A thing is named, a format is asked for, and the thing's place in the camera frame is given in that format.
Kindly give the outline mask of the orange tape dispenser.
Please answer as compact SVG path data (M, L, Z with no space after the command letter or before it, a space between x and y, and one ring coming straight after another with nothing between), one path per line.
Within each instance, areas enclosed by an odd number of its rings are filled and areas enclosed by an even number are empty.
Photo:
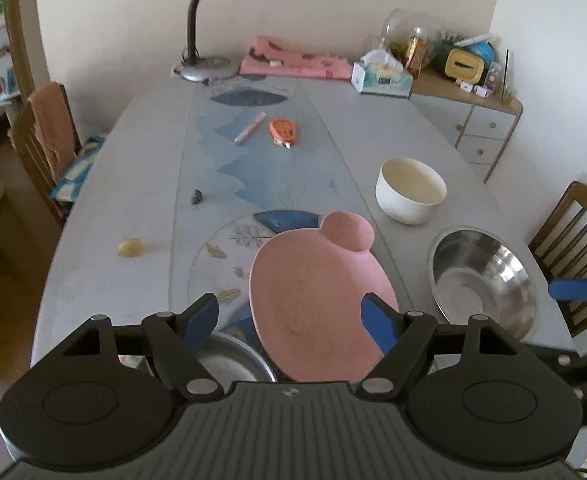
M269 124L273 142L281 148L290 150L297 142L297 126L285 118L273 119Z

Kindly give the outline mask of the pink folded cloth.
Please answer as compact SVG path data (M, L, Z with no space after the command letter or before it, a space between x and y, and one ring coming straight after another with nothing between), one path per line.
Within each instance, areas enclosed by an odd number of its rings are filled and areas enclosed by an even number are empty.
M260 36L244 56L239 74L350 81L352 64L340 56L286 50Z

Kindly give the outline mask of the pink pen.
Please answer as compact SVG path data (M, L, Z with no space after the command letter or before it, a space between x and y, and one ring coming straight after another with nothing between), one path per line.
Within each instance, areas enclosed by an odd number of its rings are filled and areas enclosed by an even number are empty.
M262 112L246 128L243 128L242 132L234 139L234 143L236 145L242 144L262 124L264 119L266 119L266 113Z

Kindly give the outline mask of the striped blue bag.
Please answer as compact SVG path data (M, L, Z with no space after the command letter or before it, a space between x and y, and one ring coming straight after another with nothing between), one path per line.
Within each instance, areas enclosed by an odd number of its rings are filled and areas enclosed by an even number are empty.
M90 173L97 154L107 140L107 136L91 136L81 148L79 155L62 174L51 190L50 199L59 203L74 203Z

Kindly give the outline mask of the tissue box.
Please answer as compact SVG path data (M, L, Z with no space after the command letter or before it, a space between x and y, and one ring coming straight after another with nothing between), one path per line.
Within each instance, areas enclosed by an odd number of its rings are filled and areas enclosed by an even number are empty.
M408 99L413 76L388 51L376 49L353 64L351 84L361 94Z

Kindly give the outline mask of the large stainless steel bowl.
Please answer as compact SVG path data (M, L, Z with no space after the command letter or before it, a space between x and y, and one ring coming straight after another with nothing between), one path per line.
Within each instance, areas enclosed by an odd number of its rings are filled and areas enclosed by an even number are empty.
M536 288L516 254L491 233L459 226L431 243L428 278L440 312L451 324L485 315L516 339L537 318Z

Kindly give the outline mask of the pink bear-shaped plate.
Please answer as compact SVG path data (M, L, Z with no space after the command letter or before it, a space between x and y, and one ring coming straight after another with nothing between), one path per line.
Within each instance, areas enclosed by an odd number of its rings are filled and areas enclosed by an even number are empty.
M363 217L334 211L317 228L280 233L257 252L249 280L254 326L290 379L355 384L381 359L361 302L374 292L393 310L399 305L371 252L375 240Z

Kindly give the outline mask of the clear glass jar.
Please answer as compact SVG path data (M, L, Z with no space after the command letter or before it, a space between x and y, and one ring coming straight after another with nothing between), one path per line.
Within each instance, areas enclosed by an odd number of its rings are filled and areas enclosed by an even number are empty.
M397 8L383 22L381 41L382 47L417 79L437 55L442 39L439 22L433 16Z

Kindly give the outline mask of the wooden chair with towel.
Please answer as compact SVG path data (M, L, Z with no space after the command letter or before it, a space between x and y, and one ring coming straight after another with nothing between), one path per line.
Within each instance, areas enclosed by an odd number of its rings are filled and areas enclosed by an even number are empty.
M12 144L36 195L62 228L71 206L50 194L81 151L63 84L52 81L30 94L13 123Z

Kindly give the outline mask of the wooden slatted chair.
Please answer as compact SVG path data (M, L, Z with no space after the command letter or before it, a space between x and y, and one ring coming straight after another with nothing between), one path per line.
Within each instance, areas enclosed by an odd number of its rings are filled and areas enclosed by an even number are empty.
M587 185L573 181L534 234L530 252L548 281L587 278Z

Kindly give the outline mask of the blue patterned table runner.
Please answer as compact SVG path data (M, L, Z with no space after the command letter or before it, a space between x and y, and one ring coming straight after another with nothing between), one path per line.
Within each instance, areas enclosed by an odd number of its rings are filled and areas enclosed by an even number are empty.
M234 139L260 113L266 119L239 145ZM273 142L269 124L297 126L290 150ZM195 190L204 200L193 205ZM220 326L248 309L251 262L273 230L266 211L323 218L335 210L374 219L338 145L300 82L237 78L199 87L176 195L170 304L184 310L205 292L220 300Z

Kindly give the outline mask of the small steel pink bowl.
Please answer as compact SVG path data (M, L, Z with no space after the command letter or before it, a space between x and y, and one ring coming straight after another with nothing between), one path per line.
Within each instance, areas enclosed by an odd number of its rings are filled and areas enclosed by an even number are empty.
M274 370L256 350L226 334L210 335L197 359L225 391L235 382L277 382Z

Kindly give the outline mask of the cream white bowl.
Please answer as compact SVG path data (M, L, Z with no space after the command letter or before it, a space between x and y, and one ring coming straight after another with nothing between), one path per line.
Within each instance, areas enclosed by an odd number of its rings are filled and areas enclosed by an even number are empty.
M446 199L447 186L435 169L419 160L402 157L382 164L375 195L380 209L391 219L420 226Z

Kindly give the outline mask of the yellowish tape roll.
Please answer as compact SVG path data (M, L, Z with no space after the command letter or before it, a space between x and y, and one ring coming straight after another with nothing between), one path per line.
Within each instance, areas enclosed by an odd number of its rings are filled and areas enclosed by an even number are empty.
M137 237L123 240L117 248L117 254L120 258L136 258L144 254L145 246L143 241Z

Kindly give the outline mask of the white drawer cabinet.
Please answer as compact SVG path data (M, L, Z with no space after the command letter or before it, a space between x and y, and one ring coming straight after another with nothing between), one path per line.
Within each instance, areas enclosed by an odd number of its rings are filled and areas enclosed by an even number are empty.
M417 110L487 183L523 112L521 103L465 92L432 70L413 82L409 98Z

